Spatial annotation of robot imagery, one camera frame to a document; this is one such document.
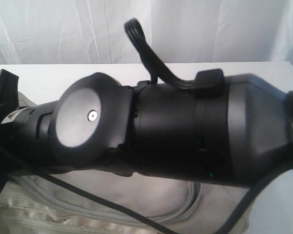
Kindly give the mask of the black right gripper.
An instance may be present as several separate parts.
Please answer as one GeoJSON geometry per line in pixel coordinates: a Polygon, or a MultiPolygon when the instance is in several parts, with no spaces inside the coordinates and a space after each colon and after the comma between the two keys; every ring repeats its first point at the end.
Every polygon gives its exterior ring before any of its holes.
{"type": "Polygon", "coordinates": [[[0,69],[0,144],[7,144],[15,134],[16,126],[9,118],[18,109],[19,77],[0,69]]]}

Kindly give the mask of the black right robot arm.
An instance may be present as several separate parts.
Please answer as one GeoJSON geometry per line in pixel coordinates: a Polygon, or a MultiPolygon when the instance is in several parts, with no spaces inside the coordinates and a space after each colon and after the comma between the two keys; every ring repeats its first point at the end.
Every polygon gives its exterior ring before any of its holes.
{"type": "Polygon", "coordinates": [[[251,187],[293,160],[293,91],[258,76],[199,72],[189,90],[104,73],[54,102],[20,107],[0,70],[0,146],[50,174],[100,170],[251,187]]]}

